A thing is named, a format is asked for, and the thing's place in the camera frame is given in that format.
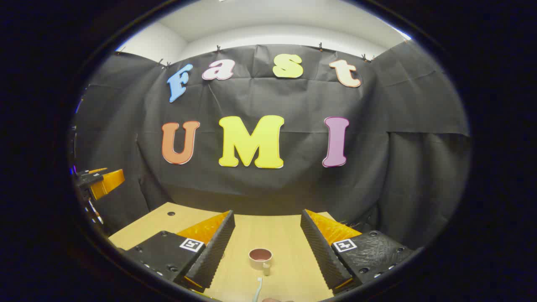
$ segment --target black fabric backdrop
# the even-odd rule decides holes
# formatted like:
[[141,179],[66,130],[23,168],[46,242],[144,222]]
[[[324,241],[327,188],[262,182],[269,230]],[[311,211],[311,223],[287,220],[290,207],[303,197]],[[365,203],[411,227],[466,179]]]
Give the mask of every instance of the black fabric backdrop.
[[[302,58],[300,78],[276,78],[273,59]],[[232,78],[206,81],[210,63],[235,61]],[[359,88],[337,80],[328,64],[355,65]],[[168,78],[186,64],[186,92],[169,103]],[[368,219],[373,227],[416,248],[445,225],[462,193],[470,138],[460,99],[442,69],[408,41],[373,62],[297,45],[253,45],[206,53],[168,69],[143,57],[111,56],[94,74],[74,118],[77,169],[123,169],[125,182],[96,208],[118,231],[165,202],[236,214],[328,211],[336,220]],[[223,130],[239,116],[251,133],[265,115],[285,119],[280,130],[281,169],[221,167]],[[347,163],[325,168],[328,128],[345,117]],[[162,125],[179,123],[175,150],[183,149],[182,124],[197,120],[194,154],[183,165],[161,152]]]

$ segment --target purple letter i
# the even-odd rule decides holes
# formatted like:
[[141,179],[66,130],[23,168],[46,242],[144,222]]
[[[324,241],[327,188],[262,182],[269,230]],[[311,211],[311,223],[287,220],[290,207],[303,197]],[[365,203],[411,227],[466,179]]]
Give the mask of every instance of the purple letter i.
[[347,158],[343,156],[345,145],[345,129],[349,125],[349,120],[340,117],[327,117],[324,124],[328,127],[328,153],[323,160],[325,167],[343,166]]

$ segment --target wooden table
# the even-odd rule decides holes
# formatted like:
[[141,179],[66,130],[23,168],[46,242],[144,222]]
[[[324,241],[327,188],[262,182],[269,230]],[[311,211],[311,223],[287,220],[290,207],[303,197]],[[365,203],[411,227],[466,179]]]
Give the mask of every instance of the wooden table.
[[[177,233],[217,214],[166,203],[113,234],[110,240],[127,250],[159,231]],[[327,212],[320,214],[333,219]],[[213,282],[204,294],[223,302],[251,302],[259,287],[257,278],[263,277],[258,302],[265,298],[315,302],[333,297],[300,227],[300,215],[235,215],[235,225]],[[254,248],[272,251],[269,276],[250,267],[248,252]]]

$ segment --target yellow letter m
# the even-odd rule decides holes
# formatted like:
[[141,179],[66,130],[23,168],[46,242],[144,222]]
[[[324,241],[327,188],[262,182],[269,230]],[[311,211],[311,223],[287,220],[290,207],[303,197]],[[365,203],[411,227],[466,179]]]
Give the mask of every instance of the yellow letter m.
[[280,116],[264,116],[257,123],[252,135],[248,133],[240,117],[225,117],[219,122],[224,128],[224,144],[222,158],[218,163],[223,167],[238,166],[235,148],[242,163],[248,167],[256,150],[259,156],[255,160],[256,167],[279,169],[284,166],[280,158],[280,127],[284,118]]

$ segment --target white toothbrush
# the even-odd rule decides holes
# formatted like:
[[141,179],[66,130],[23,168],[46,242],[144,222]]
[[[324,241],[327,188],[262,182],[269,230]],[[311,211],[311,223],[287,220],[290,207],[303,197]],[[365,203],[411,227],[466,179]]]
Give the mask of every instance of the white toothbrush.
[[257,288],[256,295],[253,298],[253,302],[257,302],[257,298],[259,298],[259,292],[261,291],[261,285],[263,284],[263,278],[259,277],[259,278],[257,278],[257,281],[259,281],[259,287]]

